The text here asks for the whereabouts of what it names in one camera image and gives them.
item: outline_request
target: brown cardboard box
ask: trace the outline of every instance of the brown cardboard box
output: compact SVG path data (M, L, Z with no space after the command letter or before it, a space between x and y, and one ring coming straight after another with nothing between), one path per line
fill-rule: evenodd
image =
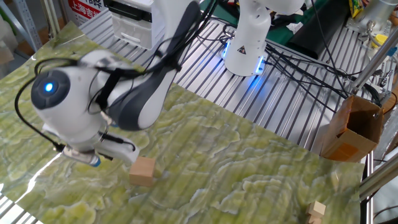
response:
M384 110L358 96L347 98L330 121L321 156L359 162L379 144Z

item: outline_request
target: red sign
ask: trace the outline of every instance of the red sign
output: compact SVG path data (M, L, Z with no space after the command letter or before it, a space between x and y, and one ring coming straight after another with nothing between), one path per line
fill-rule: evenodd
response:
M79 13L80 15L91 19L101 11L95 9L79 0L68 0L69 6L72 8L73 12Z

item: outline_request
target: green marbled mat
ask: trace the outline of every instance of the green marbled mat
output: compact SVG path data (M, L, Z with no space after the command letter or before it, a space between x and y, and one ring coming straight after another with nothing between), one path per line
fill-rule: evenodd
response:
M153 188L129 184L129 166L102 158L92 168L52 151L20 122L14 97L39 60L80 58L101 47L68 24L0 81L0 189L44 223L305 223L327 205L323 224L359 223L363 165L320 159L214 103L173 85L156 124L128 136L157 158ZM21 111L42 122L29 101Z

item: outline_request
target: blue led light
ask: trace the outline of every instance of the blue led light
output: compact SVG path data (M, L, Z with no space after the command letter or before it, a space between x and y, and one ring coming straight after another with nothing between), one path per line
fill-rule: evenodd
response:
M264 59L264 56L261 56L261 58L260 58L260 61L259 61L258 65L257 65L257 68L256 68L256 73L262 73L262 70L260 71L262 59Z
M230 43L231 43L231 42L228 41L228 43L226 44L225 51L223 52L223 58L225 58L225 55L226 55L226 52L227 52L227 50L228 50L228 47L229 47L229 44L230 44Z
M44 90L50 92L53 89L52 83L45 84Z

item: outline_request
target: cardboard box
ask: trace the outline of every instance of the cardboard box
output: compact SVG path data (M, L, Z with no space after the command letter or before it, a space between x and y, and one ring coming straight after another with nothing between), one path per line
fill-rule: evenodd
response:
M105 9L104 0L63 0L69 20L77 26L95 17Z
M321 156L359 162L379 144L384 110L358 96L347 98L330 121Z

